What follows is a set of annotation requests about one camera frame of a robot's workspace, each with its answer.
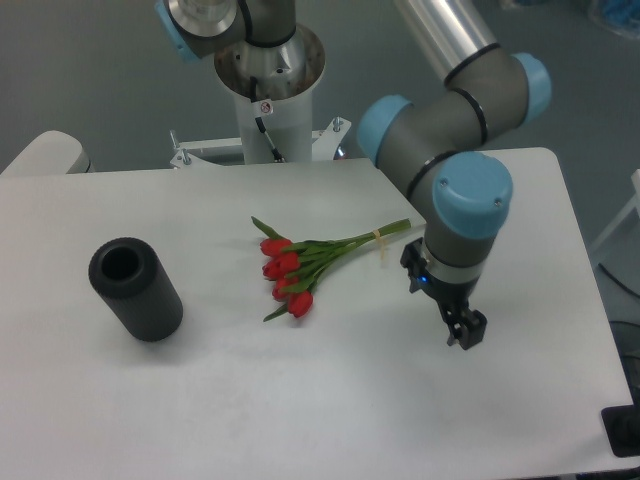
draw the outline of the tulip bouquet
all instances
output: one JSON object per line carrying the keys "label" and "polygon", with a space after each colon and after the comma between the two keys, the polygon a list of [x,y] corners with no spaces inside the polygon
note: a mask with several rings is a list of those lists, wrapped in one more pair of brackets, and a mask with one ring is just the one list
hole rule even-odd
{"label": "tulip bouquet", "polygon": [[273,298],[284,302],[264,318],[265,322],[287,312],[301,318],[313,305],[313,293],[323,274],[336,260],[374,240],[384,248],[383,237],[411,228],[411,222],[405,219],[357,237],[294,243],[257,218],[251,217],[251,220],[267,236],[260,243],[260,250],[270,259],[262,267],[262,273],[268,280],[275,281]]}

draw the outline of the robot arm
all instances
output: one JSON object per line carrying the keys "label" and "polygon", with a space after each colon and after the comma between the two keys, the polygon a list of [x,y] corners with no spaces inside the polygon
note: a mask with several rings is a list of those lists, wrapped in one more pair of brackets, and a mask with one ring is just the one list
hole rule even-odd
{"label": "robot arm", "polygon": [[544,111],[551,82],[531,55],[508,55],[470,1],[396,5],[447,91],[426,107],[401,96],[379,100],[363,117],[358,140],[426,219],[424,238],[407,245],[401,263],[411,292],[438,303],[449,344],[466,350],[484,336],[486,318],[468,299],[513,192],[507,169],[471,150]]}
{"label": "robot arm", "polygon": [[[471,1],[395,3],[446,92],[425,107],[398,95],[379,100],[360,122],[358,141],[426,219],[424,237],[406,246],[401,264],[410,291],[422,290],[438,303],[449,344],[466,350],[484,336],[486,318],[469,309],[469,296],[513,193],[507,169],[472,150],[544,111],[551,82],[542,63],[500,47]],[[278,100],[310,84],[309,55],[295,43],[295,0],[161,0],[156,8],[183,58],[245,40],[233,62],[236,93]],[[277,68],[274,75],[278,62],[286,71]],[[282,85],[293,87],[279,90]]]}

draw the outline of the black cylinder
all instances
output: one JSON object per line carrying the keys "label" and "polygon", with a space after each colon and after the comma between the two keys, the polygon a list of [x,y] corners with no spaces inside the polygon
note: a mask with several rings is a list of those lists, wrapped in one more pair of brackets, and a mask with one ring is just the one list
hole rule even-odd
{"label": "black cylinder", "polygon": [[180,297],[142,240],[118,238],[100,247],[89,263],[89,281],[138,340],[156,342],[180,326]]}

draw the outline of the black object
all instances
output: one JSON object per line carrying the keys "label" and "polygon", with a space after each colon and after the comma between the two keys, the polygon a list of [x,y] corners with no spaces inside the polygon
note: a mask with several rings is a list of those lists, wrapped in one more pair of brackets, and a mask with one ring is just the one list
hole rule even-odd
{"label": "black object", "polygon": [[449,327],[449,346],[459,343],[468,350],[482,342],[487,327],[487,318],[478,310],[469,309],[469,295],[478,279],[454,285],[445,283],[432,276],[427,270],[427,262],[421,255],[422,238],[404,247],[400,264],[407,269],[409,291],[422,290],[438,303],[442,320]]}
{"label": "black object", "polygon": [[640,477],[640,468],[618,470],[615,472],[581,473],[576,475],[578,480],[633,480]]}
{"label": "black object", "polygon": [[180,297],[142,240],[118,238],[100,247],[89,263],[89,281],[138,340],[162,340],[182,322]]}
{"label": "black object", "polygon": [[609,325],[620,354],[631,398],[635,405],[640,405],[640,324],[626,320],[611,320]]}
{"label": "black object", "polygon": [[616,457],[640,455],[640,413],[635,406],[605,408],[602,420]]}

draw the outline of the red tulip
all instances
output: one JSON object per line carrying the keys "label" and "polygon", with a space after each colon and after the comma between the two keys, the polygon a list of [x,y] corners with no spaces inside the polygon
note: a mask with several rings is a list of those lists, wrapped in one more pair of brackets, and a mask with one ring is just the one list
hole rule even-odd
{"label": "red tulip", "polygon": [[277,280],[279,278],[284,277],[284,274],[280,269],[280,265],[278,264],[278,259],[274,258],[269,261],[264,267],[262,267],[262,274],[267,277],[269,280]]}
{"label": "red tulip", "polygon": [[300,259],[296,252],[287,252],[276,258],[278,267],[283,273],[295,272],[300,268]]}
{"label": "red tulip", "polygon": [[288,310],[294,317],[305,315],[313,305],[313,295],[308,290],[302,293],[292,293],[289,297]]}
{"label": "red tulip", "polygon": [[278,300],[279,302],[282,302],[284,300],[287,299],[287,297],[290,295],[290,293],[284,293],[281,292],[280,289],[284,288],[284,287],[288,287],[289,285],[294,285],[298,283],[298,277],[293,277],[293,278],[279,278],[276,281],[276,286],[273,287],[273,298],[275,298],[276,300]]}
{"label": "red tulip", "polygon": [[281,238],[278,240],[267,238],[260,244],[260,250],[269,257],[277,257],[282,253],[282,249],[289,245],[291,245],[291,240],[288,238]]}

